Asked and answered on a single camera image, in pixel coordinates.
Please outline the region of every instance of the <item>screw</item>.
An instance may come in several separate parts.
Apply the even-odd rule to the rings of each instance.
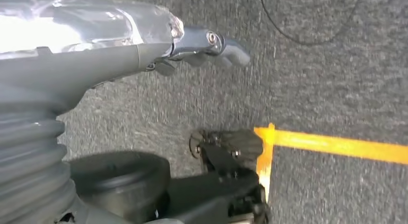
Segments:
[[[214,45],[217,41],[217,37],[212,31],[207,32],[207,41],[210,45]]]

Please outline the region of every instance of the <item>wire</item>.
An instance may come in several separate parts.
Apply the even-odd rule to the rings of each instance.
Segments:
[[[295,39],[294,37],[292,37],[292,36],[286,34],[282,29],[280,29],[280,28],[276,25],[276,23],[275,23],[275,21],[272,19],[272,17],[270,16],[268,10],[266,9],[264,0],[261,0],[262,8],[264,9],[264,11],[265,11],[265,13],[266,13],[266,15],[267,15],[269,21],[273,24],[273,26],[275,27],[275,29],[276,29],[280,34],[282,34],[285,38],[287,38],[287,39],[289,39],[289,40],[291,40],[291,41],[293,41],[293,42],[295,42],[295,43],[297,43],[297,44],[299,44],[299,45],[309,46],[309,47],[312,47],[312,46],[320,46],[320,45],[323,45],[323,44],[332,42],[332,41],[334,41],[338,36],[340,36],[340,35],[342,35],[343,33],[345,33],[346,30],[349,28],[349,27],[346,26],[346,25],[350,22],[351,18],[353,17],[354,13],[356,12],[356,9],[357,9],[358,5],[359,5],[361,2],[362,2],[362,0],[357,0],[357,1],[356,1],[356,3],[354,4],[353,9],[351,10],[351,12],[350,12],[350,14],[349,14],[347,20],[341,25],[341,27],[339,28],[339,30],[337,31],[337,33],[335,33],[332,37],[330,37],[330,38],[328,38],[328,39],[325,39],[325,40],[316,41],[316,42],[305,42],[305,41],[301,41],[301,40],[299,40],[299,39]]]

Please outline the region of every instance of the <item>black rubber bellows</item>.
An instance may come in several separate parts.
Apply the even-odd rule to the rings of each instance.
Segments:
[[[155,154],[122,151],[70,162],[71,178],[86,203],[141,224],[164,212],[169,162]]]

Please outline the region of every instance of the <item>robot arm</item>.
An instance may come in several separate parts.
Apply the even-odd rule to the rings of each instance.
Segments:
[[[174,69],[171,61],[199,66],[208,58],[226,66],[244,66],[250,60],[236,41],[184,26],[156,5],[0,0],[0,223],[127,224],[78,198],[70,169],[62,162],[66,148],[57,141],[64,124],[56,118],[75,108],[88,89],[106,81],[149,70],[168,75]],[[258,185],[256,174],[249,175],[248,184]],[[218,172],[210,177],[230,201],[234,193],[229,184],[219,184]],[[190,187],[189,180],[179,182]],[[234,183],[242,192],[240,182]],[[221,195],[213,195],[220,200]],[[189,212],[173,211],[171,217],[192,220]],[[227,211],[222,217],[220,222],[227,222]]]

